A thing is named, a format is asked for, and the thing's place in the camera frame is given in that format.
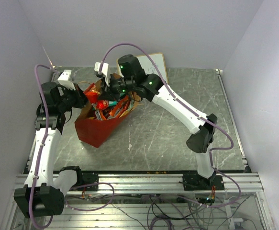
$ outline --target wire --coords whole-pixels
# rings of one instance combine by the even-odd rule
[[[190,214],[191,214],[193,220],[196,222],[196,224],[200,227],[199,222],[197,221],[197,219],[196,219],[196,218],[194,217],[194,215],[193,215],[193,214],[195,214],[195,213],[193,213],[193,210],[192,210],[192,208],[191,208],[191,205],[192,205],[192,204],[193,204],[193,203],[188,203],[188,208],[189,208]]]
[[[129,218],[133,219],[133,220],[136,220],[138,223],[140,223],[140,225],[145,229],[145,226],[138,220],[138,219],[135,219],[131,216],[129,216],[126,212],[124,212],[122,209],[120,209],[119,207],[116,207],[114,204],[112,204],[113,207],[115,207],[116,209],[120,210],[121,212],[123,212],[126,216],[128,216]]]
[[[78,196],[75,196],[75,195],[70,195],[70,196],[68,196],[68,198],[73,198],[73,199],[78,199],[78,200],[87,200],[85,198],[81,198],[81,197],[78,197]]]
[[[94,208],[94,209],[81,209],[81,208],[70,206],[68,204],[68,199],[66,199],[65,200],[66,207],[71,208],[72,210],[76,210],[76,211],[91,212],[91,211],[100,210],[100,209],[106,207],[107,205],[109,205],[112,202],[112,200],[113,200],[113,198],[115,196],[114,187],[111,184],[109,184],[109,183],[100,182],[100,183],[93,183],[93,184],[85,184],[85,185],[81,185],[81,186],[72,187],[71,189],[85,188],[85,187],[96,186],[96,185],[100,185],[100,184],[106,184],[106,185],[108,185],[109,187],[112,188],[112,197],[110,198],[110,200],[105,205],[103,205],[101,207],[98,207],[98,208]]]
[[[154,224],[155,224],[157,221],[163,220],[163,221],[165,221],[165,222],[167,223],[168,230],[172,230],[172,228],[171,228],[171,222],[169,222],[170,220],[168,220],[168,219],[160,219],[160,218],[157,218],[157,217],[154,217],[154,218],[152,219],[152,221],[151,221],[151,226],[149,226],[149,213],[150,213],[150,209],[151,209],[152,205],[153,205],[158,199],[159,199],[159,197],[156,197],[156,199],[155,199],[154,201],[152,201],[152,203],[151,203],[151,205],[150,205],[150,207],[149,207],[149,209],[148,209],[148,213],[147,213],[147,226],[148,226],[148,229],[149,229],[149,230],[152,230]]]
[[[255,223],[253,222],[253,220],[251,220],[251,219],[244,219],[245,221],[251,221],[252,223],[253,223],[253,225],[254,225],[254,228],[257,230],[257,228],[256,228],[256,225],[255,225]]]
[[[163,199],[163,200],[166,201],[166,202],[168,202],[168,203],[170,203],[170,204],[179,212],[179,214],[181,214],[182,218],[186,221],[186,223],[188,223],[188,225],[191,226],[191,224],[189,223],[189,221],[187,220],[187,218],[185,218],[185,217],[183,216],[183,213],[178,209],[177,206],[175,206],[172,202],[170,202],[170,201],[168,201],[168,200],[165,200],[165,199]]]
[[[96,202],[96,201],[98,201],[98,200],[104,200],[104,199],[106,199],[107,198],[107,195],[104,195],[104,196],[102,196],[102,197],[100,197],[100,198],[96,198],[96,197],[88,197],[88,199],[93,203],[93,202]]]
[[[204,211],[205,211],[205,209],[203,209],[203,218],[200,217],[199,213],[196,213],[196,217],[197,217],[198,219],[200,219],[204,224],[213,224],[214,219],[212,218],[212,220],[210,221],[213,209],[211,209],[210,217],[209,217],[209,220],[208,220],[208,221],[205,221],[205,220],[204,220]]]
[[[229,146],[229,147],[216,147],[216,148],[211,148],[210,151],[209,151],[209,155],[210,155],[211,166],[212,166],[212,168],[215,170],[215,172],[221,174],[222,176],[227,177],[228,179],[230,179],[234,184],[236,184],[236,186],[237,186],[237,188],[238,188],[238,196],[237,196],[237,199],[236,199],[236,200],[234,200],[234,201],[232,201],[232,202],[229,202],[229,203],[226,203],[226,204],[223,204],[223,205],[221,205],[221,206],[217,206],[217,207],[224,207],[224,206],[226,206],[226,205],[230,205],[230,204],[234,203],[235,201],[237,201],[237,200],[239,199],[239,197],[241,196],[241,189],[240,189],[238,183],[237,183],[232,177],[230,177],[230,176],[228,176],[228,175],[226,175],[226,174],[220,172],[219,170],[217,170],[217,169],[215,168],[215,166],[214,166],[214,164],[213,164],[213,160],[212,160],[212,151],[214,151],[214,150],[231,150],[231,149],[234,147],[234,142],[233,142],[233,139],[230,137],[230,135],[228,135],[227,132],[225,132],[222,128],[220,128],[219,126],[217,126],[217,125],[214,124],[213,122],[211,122],[211,121],[205,119],[204,117],[201,117],[198,113],[196,113],[194,110],[192,110],[191,108],[189,108],[189,107],[188,107],[185,103],[183,103],[178,97],[176,97],[176,95],[171,91],[170,87],[169,87],[168,84],[166,83],[164,77],[163,77],[162,74],[160,73],[158,67],[156,66],[156,64],[154,63],[154,61],[152,60],[152,58],[148,55],[147,52],[145,52],[142,48],[138,47],[137,45],[134,45],[134,44],[132,44],[132,43],[118,43],[118,44],[115,44],[115,45],[113,45],[112,47],[110,47],[110,48],[106,51],[106,53],[104,54],[104,56],[103,56],[103,59],[102,59],[102,61],[101,61],[101,63],[100,63],[100,68],[99,68],[98,74],[101,74],[101,73],[102,73],[102,67],[103,67],[104,61],[105,61],[107,55],[109,54],[109,52],[112,51],[114,48],[116,48],[116,47],[118,47],[118,46],[133,46],[133,47],[139,49],[141,52],[143,52],[143,53],[146,55],[146,57],[150,60],[150,62],[151,62],[152,65],[154,66],[154,68],[156,69],[156,71],[157,71],[157,73],[158,73],[160,79],[162,80],[164,86],[166,87],[166,89],[168,90],[168,92],[171,94],[171,96],[172,96],[177,102],[179,102],[182,106],[184,106],[187,110],[189,110],[191,113],[193,113],[198,119],[201,119],[202,121],[204,121],[204,122],[208,123],[209,125],[215,127],[216,129],[218,129],[219,131],[221,131],[224,135],[226,135],[226,137],[230,140],[231,146]],[[194,201],[194,200],[190,200],[190,199],[189,199],[188,201],[191,201],[191,202],[194,202],[194,203],[199,204],[197,201]]]
[[[153,205],[155,205],[155,206],[159,209],[159,211],[163,214],[164,217],[160,217],[160,216],[158,216],[157,214],[155,214],[155,212],[154,212],[154,210],[153,210]],[[170,216],[168,216],[167,214],[165,214],[165,213],[163,212],[163,210],[162,210],[156,203],[152,203],[152,213],[153,213],[154,216],[157,217],[157,218],[161,218],[161,219],[172,219],[172,220],[182,220],[182,219],[185,219],[185,218],[187,218],[187,217],[190,216],[190,214],[189,214],[189,215],[187,215],[187,216],[183,216],[183,218],[170,217]]]
[[[247,198],[245,198],[245,199],[239,204],[239,206],[237,206],[237,208],[236,208],[236,210],[234,211],[234,213],[233,213],[230,217],[226,218],[226,219],[218,226],[218,228],[217,228],[216,230],[218,230],[228,219],[230,219],[230,222],[229,222],[229,226],[230,226],[232,217],[235,215],[235,213],[236,213],[237,210],[240,208],[240,206],[241,206],[247,199],[249,199],[249,198],[250,198],[250,196],[248,196]]]
[[[170,219],[163,219],[163,218],[157,218],[154,217],[151,220],[151,224],[150,224],[150,230],[152,230],[152,228],[154,227],[155,223],[158,222],[159,220],[164,221],[167,224],[168,230],[174,230],[173,224],[171,223]]]
[[[212,211],[213,211],[213,209],[211,209],[210,217],[208,217],[209,220],[211,219]],[[208,229],[209,225],[213,224],[213,223],[214,223],[214,216],[212,215],[212,221],[207,223],[207,229]]]
[[[78,85],[79,85],[79,84],[83,84],[83,83],[91,85],[91,83],[89,83],[89,82],[87,82],[87,81],[80,81],[80,82],[78,82]]]
[[[203,229],[203,228],[201,228],[201,227],[187,227],[187,228],[184,228],[184,229],[182,229],[182,230],[186,230],[186,229],[200,229],[200,230],[206,230],[206,229]]]
[[[228,198],[228,200],[230,200],[230,199],[233,198],[233,197],[234,197],[234,198],[237,198],[236,196],[231,196],[230,198]]]
[[[141,102],[142,100],[143,100],[143,98],[142,98],[142,97],[140,98],[140,101],[139,101],[139,100],[135,100],[135,99],[134,99],[134,101],[135,101],[135,102]]]

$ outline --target whiteboard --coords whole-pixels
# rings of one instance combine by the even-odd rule
[[[165,79],[166,82],[168,82],[168,76],[167,76],[167,71],[166,71],[166,65],[165,65],[165,59],[163,53],[154,53],[154,54],[149,54],[149,56],[152,58],[156,66],[158,67],[160,73],[162,74],[163,78]],[[138,55],[136,56],[139,60],[139,63],[141,67],[145,70],[146,74],[151,74],[155,73],[157,74],[156,69],[150,62],[150,60],[146,57],[146,55]],[[123,76],[121,74],[118,62],[117,62],[117,69],[118,69],[118,74],[120,76]]]

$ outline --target marble surface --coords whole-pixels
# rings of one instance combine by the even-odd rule
[[[95,82],[93,68],[71,69],[75,82]],[[171,88],[182,98],[207,115],[218,116],[218,125],[233,138],[235,147],[214,151],[214,164],[221,170],[243,170],[240,148],[232,120],[215,70],[167,69]],[[153,171],[195,170],[195,153],[186,146],[190,133],[187,128],[162,107],[142,100],[111,136],[97,149],[78,139],[74,121],[80,109],[73,109],[65,124],[57,149],[55,170],[79,165],[89,171]],[[226,147],[229,140],[221,132],[214,135],[214,146]]]

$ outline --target red paper bag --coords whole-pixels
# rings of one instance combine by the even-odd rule
[[[96,86],[100,88],[100,82],[96,82]],[[135,100],[139,101],[140,97],[134,93]],[[134,110],[138,105],[138,102],[135,101],[132,110]],[[97,120],[90,119],[89,114],[91,113],[92,105],[88,102],[84,108],[82,108],[81,114],[75,121],[75,127],[77,131],[78,138],[81,141],[84,141],[96,148],[98,148],[112,133],[112,131],[131,113],[131,111],[122,117],[113,118],[109,120]]]

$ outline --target clutter of wires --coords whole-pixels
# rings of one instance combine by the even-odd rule
[[[163,76],[161,75],[159,69],[157,68],[157,66],[155,65],[155,63],[154,63],[153,60],[151,59],[151,57],[150,57],[143,49],[141,49],[140,47],[138,47],[138,46],[136,46],[136,45],[134,45],[134,44],[131,44],[131,43],[119,43],[119,44],[116,44],[116,45],[112,46],[112,47],[105,53],[105,55],[104,55],[104,57],[103,57],[103,59],[102,59],[102,62],[101,62],[101,65],[100,65],[100,69],[99,69],[100,72],[101,72],[101,70],[102,70],[102,66],[103,66],[103,63],[104,63],[104,61],[105,61],[105,59],[106,59],[106,56],[109,54],[109,52],[110,52],[111,50],[113,50],[115,47],[122,46],[122,45],[133,46],[133,47],[136,47],[137,49],[141,50],[141,51],[147,56],[147,58],[151,61],[151,63],[152,63],[153,66],[155,67],[155,69],[156,69],[158,75],[160,76],[160,78],[161,78],[163,84],[168,88],[167,83],[165,82]],[[40,160],[40,155],[42,154],[43,145],[44,145],[44,143],[45,143],[45,139],[46,139],[46,137],[47,137],[47,131],[48,131],[48,128],[49,128],[49,113],[48,113],[47,103],[46,103],[46,101],[45,101],[45,96],[44,96],[44,94],[43,94],[43,90],[42,90],[42,87],[41,87],[41,84],[40,84],[40,80],[39,80],[39,77],[38,77],[38,73],[37,73],[37,68],[38,68],[38,67],[44,67],[44,68],[47,68],[47,69],[51,69],[51,68],[49,68],[49,67],[47,67],[47,66],[44,66],[44,65],[36,65],[36,66],[35,66],[35,76],[36,76],[36,80],[37,80],[39,92],[40,92],[40,95],[41,95],[41,98],[42,98],[42,102],[43,102],[43,105],[44,105],[44,107],[45,107],[45,116],[46,116],[46,127],[45,127],[45,128],[46,128],[46,129],[45,129],[46,132],[45,132],[45,135],[44,135],[42,144],[40,145],[40,147],[39,147],[40,149],[39,149],[39,152],[38,152],[38,155],[39,155],[39,158],[38,158],[38,159]],[[143,227],[143,229],[145,229],[145,230],[147,230],[147,229],[148,229],[148,230],[152,230],[152,229],[153,229],[153,226],[155,225],[155,223],[157,223],[157,222],[160,221],[160,220],[161,220],[161,221],[164,221],[164,222],[166,223],[167,228],[168,228],[169,230],[173,230],[173,229],[174,229],[174,226],[173,226],[173,224],[172,224],[172,221],[173,221],[173,220],[174,220],[174,221],[185,221],[185,222],[187,223],[188,227],[185,228],[184,230],[186,230],[186,229],[200,229],[200,230],[205,230],[205,229],[208,229],[208,227],[209,227],[211,224],[213,224],[213,221],[214,221],[214,218],[213,218],[213,210],[218,209],[218,210],[221,210],[221,211],[222,211],[222,209],[221,209],[222,207],[225,207],[225,206],[227,206],[227,205],[236,205],[236,206],[235,206],[235,211],[234,211],[234,213],[232,214],[231,217],[228,217],[228,218],[226,218],[226,219],[224,220],[223,223],[225,223],[226,221],[232,219],[233,215],[236,213],[236,211],[239,209],[239,207],[247,200],[247,198],[245,198],[241,203],[239,203],[239,202],[240,202],[240,199],[242,199],[242,198],[241,198],[241,197],[242,197],[242,194],[241,194],[241,189],[240,189],[238,183],[237,183],[233,178],[231,178],[230,176],[228,176],[228,175],[226,175],[226,174],[220,172],[219,170],[217,170],[217,169],[215,168],[215,166],[213,165],[213,162],[212,162],[212,152],[213,152],[214,150],[230,150],[230,149],[233,148],[234,143],[233,143],[232,138],[227,134],[227,132],[225,132],[223,129],[221,129],[220,127],[218,127],[218,126],[215,125],[214,123],[211,123],[211,122],[208,121],[207,119],[205,119],[205,118],[203,118],[203,117],[200,117],[196,112],[194,112],[194,111],[191,110],[189,107],[187,107],[187,105],[185,105],[185,104],[184,104],[182,101],[180,101],[178,98],[177,98],[177,101],[178,101],[182,106],[184,106],[186,109],[190,110],[195,116],[198,117],[198,119],[202,119],[203,121],[205,121],[205,122],[207,122],[208,124],[212,125],[212,126],[215,127],[216,129],[220,130],[220,131],[221,131],[224,135],[226,135],[227,138],[230,140],[231,146],[229,146],[229,147],[221,147],[221,148],[212,148],[212,149],[210,149],[210,159],[211,159],[211,165],[212,165],[212,167],[214,168],[214,170],[216,171],[216,173],[218,173],[218,174],[220,174],[220,175],[222,175],[222,176],[224,176],[224,177],[227,177],[229,180],[231,180],[233,183],[236,184],[236,186],[237,186],[237,188],[238,188],[238,195],[237,195],[237,197],[236,197],[234,200],[229,201],[228,203],[222,203],[222,204],[220,203],[220,204],[217,204],[217,205],[213,205],[212,203],[200,203],[197,199],[190,199],[190,198],[188,198],[188,197],[186,197],[186,196],[181,196],[181,195],[179,195],[177,198],[180,199],[180,200],[183,200],[185,203],[187,203],[187,204],[189,205],[189,212],[190,212],[188,215],[184,216],[183,213],[179,210],[179,208],[176,207],[173,203],[171,203],[171,205],[172,205],[173,207],[176,208],[177,213],[180,213],[180,214],[181,214],[181,217],[180,217],[180,218],[173,218],[173,217],[171,217],[170,215],[166,214],[166,213],[161,209],[161,207],[158,205],[159,203],[162,203],[162,202],[169,202],[169,203],[170,203],[170,201],[167,200],[165,196],[164,196],[164,197],[163,197],[163,196],[160,196],[160,195],[154,196],[154,197],[150,196],[149,199],[150,199],[150,201],[151,201],[151,205],[150,205],[150,207],[149,207],[149,209],[148,209],[148,213],[147,213],[146,226],[144,226],[144,225],[140,222],[141,225],[142,225],[142,227]],[[32,209],[33,192],[34,192],[34,188],[35,188],[35,186],[36,186],[36,178],[38,177],[39,163],[40,163],[40,162],[38,162],[38,160],[37,160],[36,168],[35,168],[35,174],[34,174],[34,175],[35,175],[35,178],[34,178],[34,180],[33,180],[32,188],[31,188],[31,193],[30,193],[30,199],[29,199],[29,214],[30,214],[30,218],[31,218],[31,221],[32,221],[32,224],[34,225],[34,227],[37,228],[37,229],[44,229],[44,228],[47,228],[47,227],[50,225],[50,223],[51,223],[53,217],[50,218],[50,221],[47,223],[47,225],[45,225],[45,226],[39,226],[39,225],[36,223],[35,219],[34,219],[34,216],[33,216],[33,209]],[[98,183],[98,184],[106,184],[107,186],[111,187],[111,189],[112,189],[112,194],[111,194],[111,195],[109,195],[109,196],[106,195],[106,196],[102,196],[102,197],[96,198],[96,200],[107,200],[107,199],[108,199],[108,201],[107,201],[104,205],[100,206],[99,208],[94,208],[94,209],[79,209],[79,208],[76,208],[76,207],[72,207],[72,206],[68,203],[68,199],[70,199],[70,197],[69,197],[68,199],[66,199],[66,207],[69,207],[69,208],[72,208],[72,209],[78,210],[78,211],[95,211],[95,210],[99,210],[99,209],[101,209],[101,208],[104,208],[104,207],[106,207],[106,206],[108,206],[108,205],[110,205],[110,204],[111,204],[112,206],[115,207],[115,205],[113,204],[114,197],[116,196],[116,195],[115,195],[115,191],[114,191],[114,187],[113,187],[111,184],[109,184],[109,183]],[[78,186],[78,187],[73,187],[73,188],[71,188],[71,189],[78,189],[78,190],[79,190],[79,189],[83,189],[83,188],[85,188],[85,187],[89,187],[89,186],[93,186],[93,185],[98,185],[98,184],[86,184],[86,185],[82,185],[82,186]],[[211,199],[215,199],[215,190],[212,190],[212,191],[211,191],[210,196],[211,196],[211,197],[210,197]],[[82,197],[77,197],[77,198],[85,200],[85,199],[86,199],[86,198],[85,198],[85,191],[83,192]],[[156,214],[156,209],[158,209],[158,210],[161,212],[161,214]],[[204,211],[205,211],[206,209],[209,209],[209,210],[210,210],[210,212],[209,212],[209,217],[208,217],[208,218],[204,218],[204,217],[201,216],[201,214],[204,215]],[[125,215],[129,216],[130,218],[132,218],[129,214],[125,213],[122,209],[119,209],[119,210],[121,210],[121,212],[123,212]],[[150,213],[150,212],[152,212],[152,213],[154,214],[154,216],[155,216],[151,221],[149,221],[149,213]]]
[[[235,202],[230,206],[232,210],[232,215],[227,217],[226,209],[223,208],[206,208],[202,207],[200,205],[196,205],[191,202],[187,202],[185,200],[182,200],[180,197],[175,197],[173,195],[137,195],[137,197],[134,197],[133,195],[114,195],[115,199],[113,199],[112,195],[85,195],[82,197],[78,196],[69,196],[68,199],[80,199],[82,201],[88,201],[89,204],[100,204],[100,207],[103,207],[104,205],[113,206],[114,208],[120,210],[122,213],[124,213],[127,217],[129,217],[132,220],[137,221],[143,229],[145,230],[153,230],[154,226],[163,226],[162,224],[156,225],[158,221],[163,221],[165,223],[165,227],[168,230],[174,230],[174,223],[173,221],[185,221],[186,225],[188,227],[184,228],[186,229],[200,229],[200,230],[208,230],[212,227],[214,230],[219,229],[226,229],[226,225],[230,226],[231,220],[236,215],[239,208],[244,205],[244,203],[249,200],[250,197],[254,195],[243,195],[238,202]],[[127,203],[133,203],[134,200],[137,199],[137,202],[135,203],[143,203],[148,204],[149,208],[147,211],[147,217],[146,217],[146,224],[145,221],[142,219],[136,219],[135,217],[132,217],[131,214],[128,214],[125,212],[126,209],[123,209],[122,206],[117,206],[118,204],[127,204]],[[185,215],[185,208],[181,208],[180,206],[177,206],[178,204],[185,204],[184,207],[188,207],[189,214]],[[162,204],[170,204],[175,210],[175,217],[170,216],[170,214],[167,214],[166,211],[162,209]],[[236,229],[246,229],[244,226],[244,223],[246,221],[249,221],[252,223],[253,228],[247,228],[247,230],[255,229],[257,230],[257,226],[255,225],[254,221],[248,218],[242,218],[243,222],[235,223]]]

